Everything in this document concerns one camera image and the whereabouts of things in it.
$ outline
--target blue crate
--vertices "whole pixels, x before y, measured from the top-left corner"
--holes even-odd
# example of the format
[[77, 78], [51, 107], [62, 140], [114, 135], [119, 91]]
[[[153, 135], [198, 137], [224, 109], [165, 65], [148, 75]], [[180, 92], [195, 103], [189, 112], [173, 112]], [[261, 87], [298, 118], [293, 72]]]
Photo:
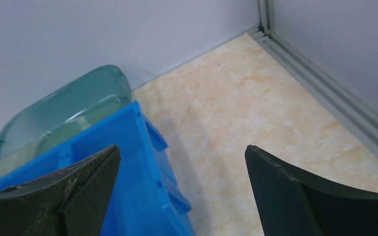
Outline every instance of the blue crate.
[[167, 143], [132, 102], [31, 162], [0, 178], [0, 191], [71, 165], [109, 145], [121, 165], [102, 236], [194, 235], [190, 204], [177, 187]]

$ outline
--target marble pattern surface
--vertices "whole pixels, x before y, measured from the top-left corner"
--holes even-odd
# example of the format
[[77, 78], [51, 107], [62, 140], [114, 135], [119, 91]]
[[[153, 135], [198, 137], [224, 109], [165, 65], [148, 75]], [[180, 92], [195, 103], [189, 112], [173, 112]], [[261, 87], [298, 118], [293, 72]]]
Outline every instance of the marble pattern surface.
[[197, 235], [264, 235], [244, 160], [249, 144], [378, 192], [378, 159], [247, 34], [134, 97], [170, 146]]

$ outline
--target white wall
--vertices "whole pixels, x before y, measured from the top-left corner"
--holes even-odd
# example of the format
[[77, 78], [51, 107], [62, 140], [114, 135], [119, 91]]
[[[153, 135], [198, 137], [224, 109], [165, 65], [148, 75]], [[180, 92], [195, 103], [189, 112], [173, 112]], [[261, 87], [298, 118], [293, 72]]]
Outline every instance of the white wall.
[[100, 65], [135, 88], [256, 25], [256, 0], [0, 0], [0, 129]]
[[275, 32], [378, 112], [378, 1], [274, 0]]

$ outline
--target translucent green tray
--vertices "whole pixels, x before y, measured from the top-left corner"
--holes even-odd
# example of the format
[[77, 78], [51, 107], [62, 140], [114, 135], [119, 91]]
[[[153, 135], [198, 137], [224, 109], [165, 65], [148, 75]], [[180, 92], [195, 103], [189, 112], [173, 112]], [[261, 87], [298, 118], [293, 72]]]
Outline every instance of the translucent green tray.
[[128, 81], [101, 66], [14, 116], [0, 132], [0, 177], [131, 102]]

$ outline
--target black object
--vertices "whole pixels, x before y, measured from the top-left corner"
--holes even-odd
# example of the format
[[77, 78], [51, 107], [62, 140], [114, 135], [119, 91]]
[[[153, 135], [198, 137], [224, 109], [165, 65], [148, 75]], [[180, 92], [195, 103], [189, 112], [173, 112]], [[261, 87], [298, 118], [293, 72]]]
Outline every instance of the black object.
[[98, 236], [120, 166], [110, 146], [0, 192], [0, 236]]
[[245, 158], [266, 236], [378, 236], [378, 193], [332, 182], [256, 146]]

